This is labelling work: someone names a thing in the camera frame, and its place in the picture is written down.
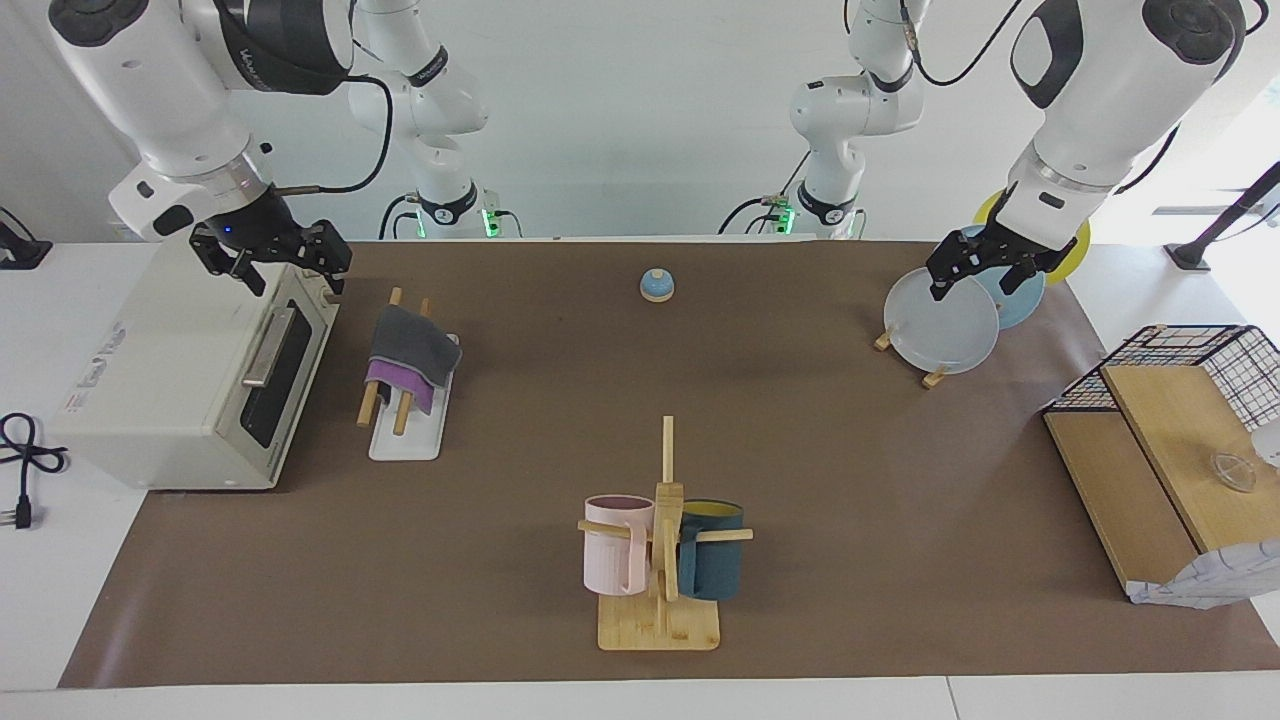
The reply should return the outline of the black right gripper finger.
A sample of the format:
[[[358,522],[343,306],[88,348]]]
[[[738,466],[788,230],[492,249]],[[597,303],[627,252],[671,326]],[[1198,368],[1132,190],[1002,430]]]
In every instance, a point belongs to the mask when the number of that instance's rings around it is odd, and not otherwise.
[[[253,296],[264,296],[266,281],[246,251],[233,258],[216,240],[189,240],[189,246],[210,275],[228,275],[244,284]]]
[[[330,222],[317,222],[308,228],[308,269],[320,274],[330,292],[342,296],[352,251]]]

